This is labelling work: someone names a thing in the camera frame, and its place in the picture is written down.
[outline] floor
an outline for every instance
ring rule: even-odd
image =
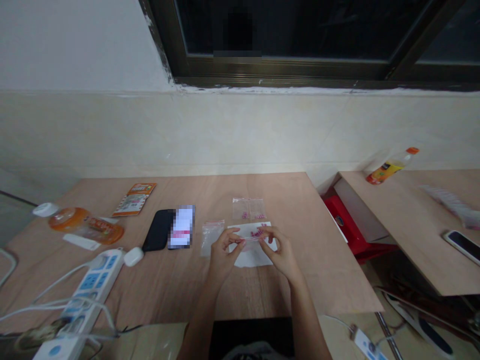
[[[365,275],[372,285],[381,285],[381,281],[369,263],[362,266]],[[385,321],[390,326],[397,326],[402,318],[379,296],[385,308],[383,314]],[[377,321],[375,314],[348,314],[339,317],[347,324],[357,325],[372,341],[376,342],[384,337],[384,333]],[[350,332],[343,325],[333,319],[320,317],[320,324],[328,344],[328,348],[335,360],[364,360],[364,355],[349,339]],[[158,324],[150,325],[132,331],[112,343],[107,343],[99,356],[95,359],[102,360],[123,360],[123,359],[175,359],[182,343],[183,333],[186,324]],[[441,329],[435,330],[453,348],[455,358],[462,360],[478,360],[480,353],[469,342],[463,341],[453,334]],[[404,360],[439,360],[441,357],[435,350],[426,343],[409,325],[395,336],[397,347]],[[388,343],[385,341],[380,345],[381,351],[389,359],[394,356]],[[94,354],[93,349],[85,348],[82,359],[90,359]]]

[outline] orange packet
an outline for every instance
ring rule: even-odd
[[[147,201],[156,185],[156,182],[136,183],[133,185],[116,207],[112,217],[140,214],[145,201]]]

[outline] red stool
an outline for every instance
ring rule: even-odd
[[[350,216],[338,195],[324,199],[323,202],[340,227],[341,232],[348,240],[348,247],[360,265],[364,264],[367,260],[399,249],[396,245],[366,242],[357,224],[355,224],[355,221]]]

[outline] orange drink bottle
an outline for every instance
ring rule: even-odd
[[[402,170],[412,161],[413,155],[418,153],[419,150],[416,147],[409,147],[406,151],[400,152],[380,166],[377,170],[367,176],[366,180],[373,185],[380,185],[386,179],[391,177],[397,171]]]
[[[46,202],[33,209],[33,214],[49,218],[48,225],[55,231],[77,235],[104,245],[113,244],[124,234],[123,227],[93,216],[81,207],[62,209],[54,203]]]

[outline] phone screen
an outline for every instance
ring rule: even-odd
[[[176,210],[170,234],[168,248],[187,249],[190,247],[195,223],[195,205],[181,206]]]
[[[460,246],[462,249],[469,252],[473,257],[480,261],[480,246],[476,245],[475,243],[468,240],[465,236],[463,236],[459,232],[452,232],[448,235],[448,238],[452,240],[455,244]]]

